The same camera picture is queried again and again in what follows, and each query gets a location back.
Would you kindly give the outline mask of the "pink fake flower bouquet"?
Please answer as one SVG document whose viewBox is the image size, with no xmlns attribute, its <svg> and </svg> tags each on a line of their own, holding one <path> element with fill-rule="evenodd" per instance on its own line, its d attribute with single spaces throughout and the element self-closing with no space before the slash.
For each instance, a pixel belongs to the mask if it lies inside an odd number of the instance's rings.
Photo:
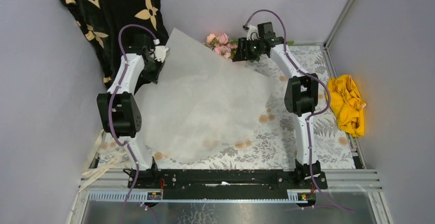
<svg viewBox="0 0 435 224">
<path fill-rule="evenodd" d="M 230 59 L 232 60 L 232 58 L 234 57 L 234 54 L 236 52 L 236 48 L 238 47 L 237 45 L 238 43 L 238 39 L 229 39 L 228 35 L 223 33 L 221 35 L 214 35 L 214 34 L 209 34 L 206 38 L 206 42 L 204 43 L 204 46 L 208 47 L 209 49 L 211 49 L 213 52 L 217 53 L 218 55 L 226 58 L 226 59 Z M 291 46 L 293 45 L 293 41 L 284 41 L 284 44 Z"/>
</svg>

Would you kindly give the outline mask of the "white translucent wrapping paper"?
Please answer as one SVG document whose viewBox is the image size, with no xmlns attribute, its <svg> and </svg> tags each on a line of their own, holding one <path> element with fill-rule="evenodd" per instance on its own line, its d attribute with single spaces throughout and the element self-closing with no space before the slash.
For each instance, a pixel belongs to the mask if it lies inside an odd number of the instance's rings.
<svg viewBox="0 0 435 224">
<path fill-rule="evenodd" d="M 142 115 L 141 151 L 194 162 L 248 141 L 274 90 L 274 81 L 214 53 L 178 29 L 157 83 L 134 98 Z"/>
</svg>

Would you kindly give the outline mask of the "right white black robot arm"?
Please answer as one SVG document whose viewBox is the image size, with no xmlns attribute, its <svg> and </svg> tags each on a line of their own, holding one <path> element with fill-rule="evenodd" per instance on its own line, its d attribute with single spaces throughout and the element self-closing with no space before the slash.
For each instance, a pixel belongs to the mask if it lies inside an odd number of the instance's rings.
<svg viewBox="0 0 435 224">
<path fill-rule="evenodd" d="M 282 37 L 277 37 L 271 22 L 257 26 L 245 24 L 245 37 L 238 39 L 233 62 L 256 60 L 262 55 L 272 59 L 287 78 L 284 96 L 286 110 L 291 114 L 296 132 L 297 154 L 295 159 L 294 182 L 297 187 L 316 187 L 321 179 L 321 166 L 317 158 L 313 138 L 313 114 L 318 105 L 319 83 L 316 74 L 309 76 L 305 69 L 294 60 L 289 46 Z"/>
</svg>

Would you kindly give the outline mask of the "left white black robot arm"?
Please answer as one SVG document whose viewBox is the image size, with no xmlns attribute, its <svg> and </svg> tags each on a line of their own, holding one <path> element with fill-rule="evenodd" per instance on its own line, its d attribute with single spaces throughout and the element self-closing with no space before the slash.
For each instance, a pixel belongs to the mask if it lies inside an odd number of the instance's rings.
<svg viewBox="0 0 435 224">
<path fill-rule="evenodd" d="M 152 189 L 159 183 L 156 162 L 139 143 L 142 130 L 142 115 L 135 100 L 137 83 L 147 64 L 156 64 L 161 70 L 169 49 L 156 36 L 144 35 L 134 39 L 125 48 L 118 37 L 121 50 L 121 65 L 111 87 L 97 95 L 96 103 L 105 132 L 115 143 L 124 148 L 132 164 L 130 177 L 139 180 L 144 187 Z"/>
</svg>

